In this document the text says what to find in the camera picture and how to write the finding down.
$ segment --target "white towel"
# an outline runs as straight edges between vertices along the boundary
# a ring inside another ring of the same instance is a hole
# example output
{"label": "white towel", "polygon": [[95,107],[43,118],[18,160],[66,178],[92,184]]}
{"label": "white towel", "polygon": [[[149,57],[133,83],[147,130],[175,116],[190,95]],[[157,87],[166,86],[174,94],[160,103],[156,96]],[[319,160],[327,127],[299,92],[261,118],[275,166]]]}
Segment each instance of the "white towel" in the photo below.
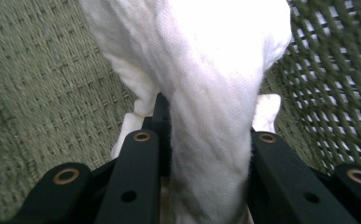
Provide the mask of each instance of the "white towel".
{"label": "white towel", "polygon": [[81,0],[103,55],[138,100],[125,135],[170,103],[173,223],[245,217],[250,128],[263,73],[289,43],[285,0]]}

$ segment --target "woven fabric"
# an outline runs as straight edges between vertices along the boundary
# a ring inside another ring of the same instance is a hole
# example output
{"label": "woven fabric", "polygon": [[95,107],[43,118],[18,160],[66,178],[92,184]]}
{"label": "woven fabric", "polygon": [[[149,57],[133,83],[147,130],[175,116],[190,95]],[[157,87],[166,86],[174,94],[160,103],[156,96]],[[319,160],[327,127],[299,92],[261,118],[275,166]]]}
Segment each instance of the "woven fabric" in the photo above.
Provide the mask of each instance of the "woven fabric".
{"label": "woven fabric", "polygon": [[0,1],[0,219],[50,168],[107,162],[133,101],[77,1]]}
{"label": "woven fabric", "polygon": [[[261,91],[283,97],[276,131],[320,171],[361,164],[361,1],[290,5],[293,42]],[[105,163],[133,100],[76,1],[0,1],[0,219],[51,167]]]}
{"label": "woven fabric", "polygon": [[313,168],[361,164],[361,1],[291,1],[293,42],[264,88],[279,134]]}

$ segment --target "black clamp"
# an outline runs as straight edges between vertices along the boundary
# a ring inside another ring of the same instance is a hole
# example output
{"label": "black clamp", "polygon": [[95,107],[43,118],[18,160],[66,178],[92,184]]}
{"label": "black clamp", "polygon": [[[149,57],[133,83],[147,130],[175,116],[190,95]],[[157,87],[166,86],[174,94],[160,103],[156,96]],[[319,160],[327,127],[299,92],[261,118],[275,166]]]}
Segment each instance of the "black clamp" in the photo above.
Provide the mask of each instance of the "black clamp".
{"label": "black clamp", "polygon": [[[170,116],[159,94],[154,115],[130,133],[119,157],[90,169],[69,162],[49,170],[19,213],[0,223],[159,223],[160,178],[170,175]],[[333,176],[308,168],[274,133],[252,132],[247,203],[259,223],[361,223],[361,166]]]}

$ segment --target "green woven texture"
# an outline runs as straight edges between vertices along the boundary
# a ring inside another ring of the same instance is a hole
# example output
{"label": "green woven texture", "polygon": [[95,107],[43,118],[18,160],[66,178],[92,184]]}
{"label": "green woven texture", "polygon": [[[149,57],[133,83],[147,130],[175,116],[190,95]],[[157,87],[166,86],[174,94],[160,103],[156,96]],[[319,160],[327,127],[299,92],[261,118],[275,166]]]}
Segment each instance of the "green woven texture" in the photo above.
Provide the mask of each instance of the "green woven texture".
{"label": "green woven texture", "polygon": [[[293,42],[261,90],[282,96],[277,132],[322,172],[361,164],[361,1],[290,5]],[[107,162],[133,100],[77,1],[0,1],[0,220],[50,168]]]}
{"label": "green woven texture", "polygon": [[0,0],[0,219],[50,168],[106,163],[133,101],[77,1]]}

